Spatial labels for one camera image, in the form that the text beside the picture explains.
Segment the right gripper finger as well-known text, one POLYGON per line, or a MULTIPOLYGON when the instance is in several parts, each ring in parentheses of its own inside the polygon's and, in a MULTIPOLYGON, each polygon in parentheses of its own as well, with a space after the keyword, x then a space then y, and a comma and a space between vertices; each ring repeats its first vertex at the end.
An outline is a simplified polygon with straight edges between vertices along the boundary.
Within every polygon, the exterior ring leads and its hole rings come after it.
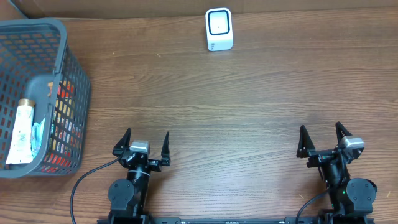
POLYGON ((336 122, 335 129, 338 144, 346 145, 347 140, 349 140, 353 135, 339 121, 336 122))
POLYGON ((309 133, 304 125, 300 127, 300 137, 297 149, 298 156, 311 156, 315 153, 315 146, 309 136, 309 133))

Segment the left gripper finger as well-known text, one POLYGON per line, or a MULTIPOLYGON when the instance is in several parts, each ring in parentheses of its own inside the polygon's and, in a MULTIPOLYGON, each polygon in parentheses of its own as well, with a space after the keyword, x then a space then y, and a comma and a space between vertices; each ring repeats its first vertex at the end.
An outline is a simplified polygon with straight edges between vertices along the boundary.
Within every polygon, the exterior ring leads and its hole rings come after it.
POLYGON ((169 149, 169 132, 165 135, 164 143, 161 150, 161 159, 163 161, 170 160, 170 149, 169 149))
POLYGON ((128 128, 124 134, 124 136, 118 141, 118 143, 114 146, 114 150, 117 149, 128 149, 131 139, 131 128, 128 128))

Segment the orange spaghetti packet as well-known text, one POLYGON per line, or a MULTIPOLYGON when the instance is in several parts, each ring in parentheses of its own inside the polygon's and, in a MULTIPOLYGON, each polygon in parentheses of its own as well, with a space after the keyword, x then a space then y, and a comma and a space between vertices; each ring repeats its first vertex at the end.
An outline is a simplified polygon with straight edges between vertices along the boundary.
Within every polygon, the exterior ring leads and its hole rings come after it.
POLYGON ((60 82, 50 132, 48 153, 44 161, 43 171, 57 173, 65 171, 67 174, 77 166, 81 149, 81 128, 75 124, 74 86, 69 81, 60 82))

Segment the teal snack packet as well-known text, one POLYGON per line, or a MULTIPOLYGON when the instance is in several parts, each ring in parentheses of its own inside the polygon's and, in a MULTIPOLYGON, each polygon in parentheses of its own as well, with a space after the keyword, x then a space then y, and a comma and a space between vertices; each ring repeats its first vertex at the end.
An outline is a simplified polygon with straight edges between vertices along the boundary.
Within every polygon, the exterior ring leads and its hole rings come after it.
POLYGON ((44 133, 44 126, 45 118, 40 123, 34 123, 34 125, 32 126, 30 144, 33 158, 35 158, 40 151, 44 133))

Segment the white tube gold cap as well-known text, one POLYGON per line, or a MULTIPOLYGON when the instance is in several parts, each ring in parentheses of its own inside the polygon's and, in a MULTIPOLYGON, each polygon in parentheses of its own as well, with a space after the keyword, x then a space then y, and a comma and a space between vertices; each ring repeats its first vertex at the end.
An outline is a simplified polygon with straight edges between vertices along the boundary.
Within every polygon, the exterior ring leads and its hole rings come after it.
POLYGON ((6 164, 28 164, 33 160, 31 132, 34 120, 34 107, 34 100, 27 98, 19 100, 6 164))

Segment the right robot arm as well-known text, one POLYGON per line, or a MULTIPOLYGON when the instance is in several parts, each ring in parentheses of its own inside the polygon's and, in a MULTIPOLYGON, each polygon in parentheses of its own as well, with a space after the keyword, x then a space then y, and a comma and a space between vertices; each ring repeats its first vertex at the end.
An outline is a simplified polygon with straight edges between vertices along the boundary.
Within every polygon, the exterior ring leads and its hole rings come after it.
POLYGON ((298 158, 307 158, 307 167, 316 167, 326 190, 306 202, 295 217, 295 223, 373 223, 367 215, 373 212, 377 185, 369 179, 352 179, 347 165, 363 153, 364 141, 351 134, 340 122, 335 124, 337 145, 316 150, 304 125, 300 127, 298 158), (303 211, 314 201, 328 195, 331 209, 322 209, 315 217, 304 220, 303 211))

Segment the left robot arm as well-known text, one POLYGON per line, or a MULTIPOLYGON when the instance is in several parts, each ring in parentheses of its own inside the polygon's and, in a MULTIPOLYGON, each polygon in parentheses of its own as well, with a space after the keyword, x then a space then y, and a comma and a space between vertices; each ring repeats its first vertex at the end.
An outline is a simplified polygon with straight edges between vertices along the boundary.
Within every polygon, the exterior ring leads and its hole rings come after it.
POLYGON ((169 134, 165 135, 160 159, 151 159, 147 141, 131 139, 131 129, 113 148, 118 162, 128 169, 127 177, 114 181, 108 190, 111 202, 107 223, 150 223, 144 210, 151 173, 171 164, 169 134))

